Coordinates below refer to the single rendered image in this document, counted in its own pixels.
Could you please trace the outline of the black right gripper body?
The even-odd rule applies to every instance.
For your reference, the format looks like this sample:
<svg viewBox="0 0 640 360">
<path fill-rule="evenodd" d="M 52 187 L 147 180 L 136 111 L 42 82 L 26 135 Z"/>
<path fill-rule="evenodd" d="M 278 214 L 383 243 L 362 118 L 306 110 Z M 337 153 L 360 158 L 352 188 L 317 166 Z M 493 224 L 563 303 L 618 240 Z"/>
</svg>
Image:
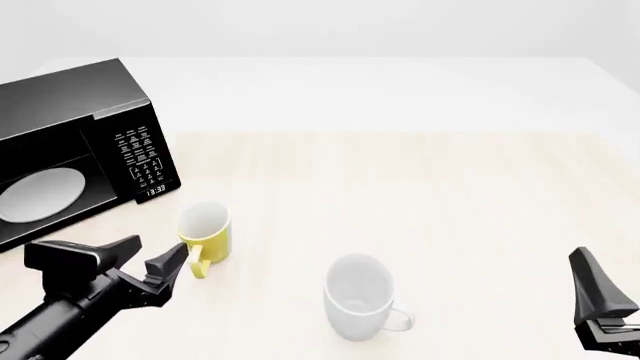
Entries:
<svg viewBox="0 0 640 360">
<path fill-rule="evenodd" d="M 574 330 L 584 350 L 640 353 L 640 324 L 614 318 L 584 320 Z"/>
</svg>

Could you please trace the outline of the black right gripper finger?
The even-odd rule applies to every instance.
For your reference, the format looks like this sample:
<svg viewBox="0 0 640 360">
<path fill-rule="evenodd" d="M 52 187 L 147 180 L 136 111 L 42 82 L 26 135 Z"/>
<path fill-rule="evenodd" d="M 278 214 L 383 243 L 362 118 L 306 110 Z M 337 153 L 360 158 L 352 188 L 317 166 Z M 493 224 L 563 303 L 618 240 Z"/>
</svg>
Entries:
<svg viewBox="0 0 640 360">
<path fill-rule="evenodd" d="M 622 319 L 629 316 L 629 297 L 606 275 L 586 247 L 569 255 L 574 292 L 576 326 L 586 320 Z"/>
</svg>

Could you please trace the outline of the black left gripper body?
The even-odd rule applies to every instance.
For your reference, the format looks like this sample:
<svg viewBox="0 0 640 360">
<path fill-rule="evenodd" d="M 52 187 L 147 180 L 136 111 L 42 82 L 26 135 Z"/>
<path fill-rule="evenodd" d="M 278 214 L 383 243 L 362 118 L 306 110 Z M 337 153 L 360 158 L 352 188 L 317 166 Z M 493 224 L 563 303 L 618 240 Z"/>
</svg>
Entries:
<svg viewBox="0 0 640 360">
<path fill-rule="evenodd" d="M 119 312 L 133 308 L 161 308 L 171 298 L 171 277 L 147 274 L 143 280 L 119 269 L 95 275 L 88 295 L 88 311 Z"/>
</svg>

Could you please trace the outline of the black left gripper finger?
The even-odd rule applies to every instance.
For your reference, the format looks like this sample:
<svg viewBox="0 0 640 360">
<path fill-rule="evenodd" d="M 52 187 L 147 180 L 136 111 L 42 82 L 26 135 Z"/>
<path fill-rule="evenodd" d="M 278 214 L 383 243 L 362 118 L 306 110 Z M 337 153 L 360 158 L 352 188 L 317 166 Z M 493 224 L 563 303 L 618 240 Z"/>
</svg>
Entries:
<svg viewBox="0 0 640 360">
<path fill-rule="evenodd" d="M 171 296 L 188 255 L 188 246 L 179 242 L 164 254 L 146 260 L 146 275 L 143 281 L 146 296 Z"/>
<path fill-rule="evenodd" d="M 132 235 L 116 242 L 111 242 L 98 247 L 100 272 L 109 269 L 120 269 L 142 248 L 140 236 Z"/>
</svg>

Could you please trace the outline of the yellow and white mug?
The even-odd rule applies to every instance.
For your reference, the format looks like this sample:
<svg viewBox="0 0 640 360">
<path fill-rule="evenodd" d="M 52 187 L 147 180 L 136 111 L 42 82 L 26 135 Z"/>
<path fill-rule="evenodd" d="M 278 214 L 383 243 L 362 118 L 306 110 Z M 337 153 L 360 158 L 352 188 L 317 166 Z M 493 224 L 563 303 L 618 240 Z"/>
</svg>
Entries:
<svg viewBox="0 0 640 360">
<path fill-rule="evenodd" d="M 187 263 L 193 276 L 206 278 L 210 266 L 232 252 L 231 212 L 215 201 L 188 206 L 177 220 L 177 236 L 189 249 Z"/>
</svg>

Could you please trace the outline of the black microwave oven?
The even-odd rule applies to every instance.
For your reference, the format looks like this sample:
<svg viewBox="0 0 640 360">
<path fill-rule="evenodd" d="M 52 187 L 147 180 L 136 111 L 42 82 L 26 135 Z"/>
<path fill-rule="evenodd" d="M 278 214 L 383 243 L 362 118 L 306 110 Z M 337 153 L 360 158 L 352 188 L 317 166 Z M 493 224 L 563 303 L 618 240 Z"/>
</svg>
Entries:
<svg viewBox="0 0 640 360">
<path fill-rule="evenodd" d="M 0 194 L 58 167 L 85 176 L 80 197 L 40 221 L 0 220 L 0 253 L 181 186 L 153 104 L 119 59 L 0 84 Z"/>
</svg>

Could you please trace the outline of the white round turntable plate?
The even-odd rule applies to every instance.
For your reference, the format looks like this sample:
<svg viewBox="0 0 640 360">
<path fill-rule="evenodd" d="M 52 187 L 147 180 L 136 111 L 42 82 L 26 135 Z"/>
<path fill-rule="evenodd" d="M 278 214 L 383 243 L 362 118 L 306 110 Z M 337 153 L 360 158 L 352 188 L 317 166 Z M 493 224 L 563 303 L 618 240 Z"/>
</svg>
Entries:
<svg viewBox="0 0 640 360">
<path fill-rule="evenodd" d="M 25 224 L 49 218 L 71 206 L 85 185 L 85 176 L 68 167 L 33 173 L 0 194 L 0 220 Z"/>
</svg>

